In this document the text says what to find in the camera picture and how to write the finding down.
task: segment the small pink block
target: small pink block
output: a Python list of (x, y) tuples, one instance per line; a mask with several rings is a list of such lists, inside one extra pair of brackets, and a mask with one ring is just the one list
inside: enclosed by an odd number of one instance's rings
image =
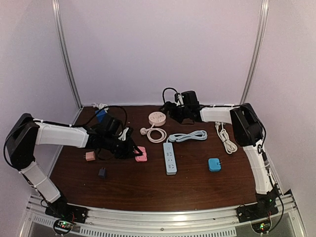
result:
[(93, 161), (95, 160), (95, 153), (94, 152), (86, 152), (85, 153), (86, 161)]
[(145, 147), (138, 147), (138, 148), (142, 151), (143, 155), (135, 157), (135, 160), (137, 162), (146, 162), (147, 161), (147, 153), (146, 153)]

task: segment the white backdrop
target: white backdrop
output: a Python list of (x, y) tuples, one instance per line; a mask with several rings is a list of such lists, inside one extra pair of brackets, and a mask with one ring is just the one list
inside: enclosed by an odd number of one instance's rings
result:
[(240, 101), (260, 0), (62, 0), (60, 9), (83, 104), (161, 104), (168, 86), (202, 103)]
[[(63, 65), (51, 0), (0, 2), (0, 144), (23, 113), (70, 123), (77, 108)], [(57, 146), (37, 146), (48, 172)], [(0, 236), (15, 237), (31, 188), (0, 155)]]
[(316, 220), (316, 3), (270, 1), (248, 102), (265, 125), (267, 150), (292, 189), (309, 236)]

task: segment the wooden table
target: wooden table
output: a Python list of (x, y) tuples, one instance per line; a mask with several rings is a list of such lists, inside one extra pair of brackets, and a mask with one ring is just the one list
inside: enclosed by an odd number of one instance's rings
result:
[[(157, 106), (127, 106), (128, 125), (134, 128), (132, 137), (138, 146), (147, 150), (148, 161), (137, 163), (134, 159), (115, 159), (101, 152), (105, 161), (86, 162), (85, 149), (64, 147), (52, 172), (52, 181), (73, 204), (130, 211), (202, 210), (255, 202), (255, 183), (249, 161), (242, 148), (228, 155), (216, 134), (214, 123), (180, 125), (167, 118), (162, 127), (167, 134), (207, 131), (206, 141), (189, 140), (173, 144), (178, 172), (167, 176), (162, 143), (153, 144), (139, 133), (150, 127), (148, 115)], [(109, 113), (124, 120), (123, 112), (111, 108)], [(77, 123), (87, 121), (94, 108), (85, 107)], [(235, 142), (233, 130), (226, 125)], [(210, 172), (207, 161), (219, 158), (220, 172)], [(100, 168), (106, 168), (107, 178), (98, 177)]]

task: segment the electrical outlet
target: electrical outlet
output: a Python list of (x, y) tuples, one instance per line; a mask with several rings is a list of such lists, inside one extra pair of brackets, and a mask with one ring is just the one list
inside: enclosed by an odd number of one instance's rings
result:
[(172, 143), (166, 142), (163, 144), (163, 153), (167, 175), (175, 175), (177, 173), (177, 165)]

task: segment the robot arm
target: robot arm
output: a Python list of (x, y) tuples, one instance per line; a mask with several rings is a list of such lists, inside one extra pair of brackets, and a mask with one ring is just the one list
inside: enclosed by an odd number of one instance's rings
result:
[(268, 212), (278, 213), (278, 209), (275, 208), (278, 192), (264, 149), (266, 131), (250, 104), (203, 106), (199, 104), (194, 91), (186, 91), (181, 94), (176, 92), (175, 103), (165, 102), (160, 111), (169, 114), (179, 123), (184, 119), (191, 119), (195, 122), (232, 124), (235, 140), (243, 148), (250, 162), (257, 198), (257, 204), (241, 206), (237, 209), (239, 221), (264, 218)]
[[(247, 104), (247, 106), (249, 109), (253, 110), (249, 104)], [(259, 153), (260, 149), (264, 151), (264, 147), (262, 147), (263, 136), (261, 134), (261, 128), (258, 124), (254, 123), (253, 126), (257, 128), (257, 139), (253, 138), (252, 141), (250, 131), (247, 133), (248, 130), (242, 128), (242, 123), (239, 120), (241, 119), (241, 121), (243, 121), (245, 118), (242, 112), (241, 115), (239, 115), (239, 111), (244, 111), (245, 113), (245, 110), (242, 109), (242, 107), (203, 108), (200, 111), (200, 117), (203, 122), (224, 122), (233, 124), (235, 139), (237, 143), (242, 146), (250, 162), (256, 184), (256, 193), (266, 195), (273, 189), (273, 186), (271, 185), (268, 176), (268, 170), (270, 168), (269, 161), (266, 157), (263, 158), (262, 153)], [(243, 122), (249, 126), (246, 119), (244, 119)]]
[[(8, 135), (5, 146), (11, 166), (17, 169), (48, 202), (47, 214), (67, 219), (69, 213), (74, 213), (77, 216), (77, 222), (81, 220), (84, 223), (83, 216), (86, 214), (86, 209), (67, 204), (67, 199), (62, 192), (36, 162), (33, 155), (35, 145), (52, 144), (86, 149), (106, 149), (111, 151), (116, 158), (142, 155), (131, 139), (132, 128), (126, 127), (119, 136), (116, 135), (120, 125), (121, 121), (109, 114), (101, 123), (91, 128), (88, 126), (72, 127), (67, 124), (34, 119), (30, 114), (23, 114)], [(137, 155), (134, 154), (134, 149), (138, 151)]]

